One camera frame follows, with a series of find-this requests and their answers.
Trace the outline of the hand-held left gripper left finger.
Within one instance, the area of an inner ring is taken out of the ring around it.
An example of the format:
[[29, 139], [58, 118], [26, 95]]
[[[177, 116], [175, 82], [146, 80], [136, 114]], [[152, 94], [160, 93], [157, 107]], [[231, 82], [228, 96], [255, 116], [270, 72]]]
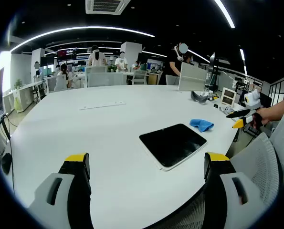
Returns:
[[89, 154], [67, 157], [35, 190], [29, 212], [46, 229], [92, 229]]

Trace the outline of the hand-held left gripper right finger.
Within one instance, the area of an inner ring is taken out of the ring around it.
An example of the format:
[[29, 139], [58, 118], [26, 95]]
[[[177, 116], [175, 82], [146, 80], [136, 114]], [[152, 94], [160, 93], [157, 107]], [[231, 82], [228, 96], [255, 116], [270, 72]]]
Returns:
[[205, 229], [248, 229], [265, 211], [259, 188], [223, 154], [204, 155]]

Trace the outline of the person's right hand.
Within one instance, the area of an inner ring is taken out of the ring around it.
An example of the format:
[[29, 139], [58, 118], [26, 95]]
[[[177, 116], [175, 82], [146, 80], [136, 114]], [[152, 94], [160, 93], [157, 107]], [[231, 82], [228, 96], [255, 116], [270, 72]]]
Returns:
[[254, 129], [259, 129], [261, 126], [266, 125], [272, 120], [273, 110], [272, 107], [260, 108], [252, 115], [250, 126]]

